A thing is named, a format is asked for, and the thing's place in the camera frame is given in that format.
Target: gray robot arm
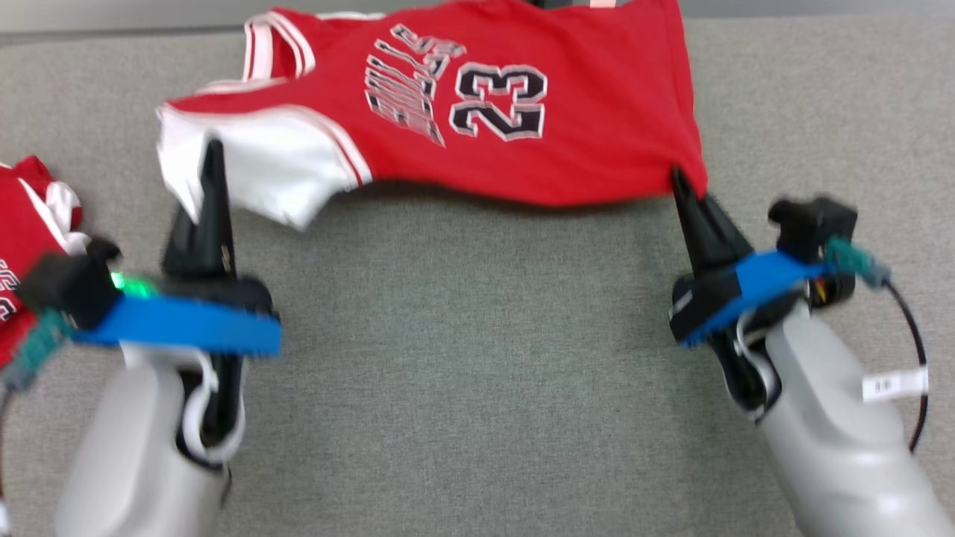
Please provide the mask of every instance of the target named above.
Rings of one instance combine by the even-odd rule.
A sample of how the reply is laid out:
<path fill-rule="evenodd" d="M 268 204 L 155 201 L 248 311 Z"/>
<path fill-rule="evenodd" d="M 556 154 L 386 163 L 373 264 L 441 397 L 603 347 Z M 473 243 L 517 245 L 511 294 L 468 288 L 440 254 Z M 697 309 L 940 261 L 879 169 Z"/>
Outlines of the gray robot arm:
<path fill-rule="evenodd" d="M 182 374 L 200 371 L 162 349 L 124 352 L 128 365 L 110 380 L 60 497 L 56 535 L 214 535 L 228 468 L 177 445 L 186 404 Z"/>
<path fill-rule="evenodd" d="M 757 421 L 806 537 L 955 537 L 891 402 L 862 399 L 865 370 L 799 302 L 766 334 L 782 389 Z"/>

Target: green led light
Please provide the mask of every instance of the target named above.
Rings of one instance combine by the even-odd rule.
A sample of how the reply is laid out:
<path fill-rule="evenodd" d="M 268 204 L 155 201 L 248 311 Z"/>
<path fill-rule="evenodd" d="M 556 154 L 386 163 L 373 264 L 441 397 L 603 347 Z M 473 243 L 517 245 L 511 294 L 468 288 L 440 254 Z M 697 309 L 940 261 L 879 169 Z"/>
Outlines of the green led light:
<path fill-rule="evenodd" d="M 131 296 L 152 296 L 158 293 L 156 286 L 148 280 L 127 276 L 122 272 L 112 272 L 110 275 L 113 277 L 113 285 L 125 294 Z"/>

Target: black cable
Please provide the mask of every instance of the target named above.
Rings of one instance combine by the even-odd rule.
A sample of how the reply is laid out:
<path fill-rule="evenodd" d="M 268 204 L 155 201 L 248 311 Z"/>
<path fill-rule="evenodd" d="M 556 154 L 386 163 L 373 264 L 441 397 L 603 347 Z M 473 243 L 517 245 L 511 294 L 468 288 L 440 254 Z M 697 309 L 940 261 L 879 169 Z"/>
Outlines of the black cable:
<path fill-rule="evenodd" d="M 892 297 L 899 303 L 902 314 L 905 315 L 905 322 L 908 323 L 909 330 L 912 331 L 912 338 L 915 340 L 915 352 L 919 355 L 919 365 L 925 367 L 928 360 L 925 357 L 925 346 L 922 342 L 922 335 L 919 333 L 919 326 L 915 323 L 915 317 L 908 308 L 905 299 L 899 290 L 892 285 L 892 282 L 886 281 L 885 288 L 888 289 Z M 922 430 L 925 428 L 925 416 L 928 414 L 928 394 L 922 394 L 922 402 L 919 405 L 919 421 L 915 424 L 915 432 L 912 433 L 912 440 L 908 443 L 908 450 L 915 453 L 915 448 L 919 445 L 919 438 L 922 436 Z"/>

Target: jersey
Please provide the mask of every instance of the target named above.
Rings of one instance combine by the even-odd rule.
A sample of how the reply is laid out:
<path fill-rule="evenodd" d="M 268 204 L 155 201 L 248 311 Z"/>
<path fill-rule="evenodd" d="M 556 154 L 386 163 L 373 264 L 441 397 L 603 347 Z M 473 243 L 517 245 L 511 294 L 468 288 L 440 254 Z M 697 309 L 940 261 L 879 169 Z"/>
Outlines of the jersey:
<path fill-rule="evenodd" d="M 159 108 L 163 178 L 193 218 L 213 134 L 233 202 L 299 228 L 371 181 L 570 206 L 669 193 L 679 166 L 706 190 L 676 0 L 273 10 L 246 32 L 242 81 Z"/>
<path fill-rule="evenodd" d="M 48 252 L 78 253 L 87 237 L 79 224 L 79 200 L 56 181 L 43 162 L 29 157 L 13 168 L 0 165 L 0 367 L 12 359 L 35 317 L 14 294 L 20 280 Z"/>

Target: white sleeve panel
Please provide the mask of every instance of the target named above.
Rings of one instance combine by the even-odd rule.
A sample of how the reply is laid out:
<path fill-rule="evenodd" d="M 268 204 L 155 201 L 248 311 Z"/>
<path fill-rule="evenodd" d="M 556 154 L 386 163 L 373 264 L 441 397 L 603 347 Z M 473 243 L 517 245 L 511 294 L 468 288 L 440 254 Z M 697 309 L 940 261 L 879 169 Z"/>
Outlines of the white sleeve panel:
<path fill-rule="evenodd" d="M 210 137 L 223 143 L 229 197 L 236 206 L 305 229 L 328 199 L 371 181 L 371 171 L 338 124 L 301 107 L 237 116 L 159 109 L 159 167 L 166 186 L 197 222 L 199 174 Z"/>
<path fill-rule="evenodd" d="M 60 223 L 56 220 L 56 216 L 53 215 L 51 209 L 40 199 L 40 196 L 36 192 L 33 192 L 33 189 L 30 188 L 26 181 L 22 179 L 18 181 L 20 181 L 20 185 L 23 186 L 24 191 L 30 198 L 36 215 L 40 217 L 40 220 L 43 221 L 43 224 L 45 224 L 50 231 L 50 235 L 59 243 L 63 251 L 70 255 L 78 255 L 85 252 L 86 246 L 90 244 L 90 238 L 84 233 L 71 232 L 69 222 L 61 229 Z"/>
<path fill-rule="evenodd" d="M 73 211 L 80 207 L 79 198 L 66 183 L 54 181 L 47 185 L 46 204 L 63 233 L 73 228 Z"/>

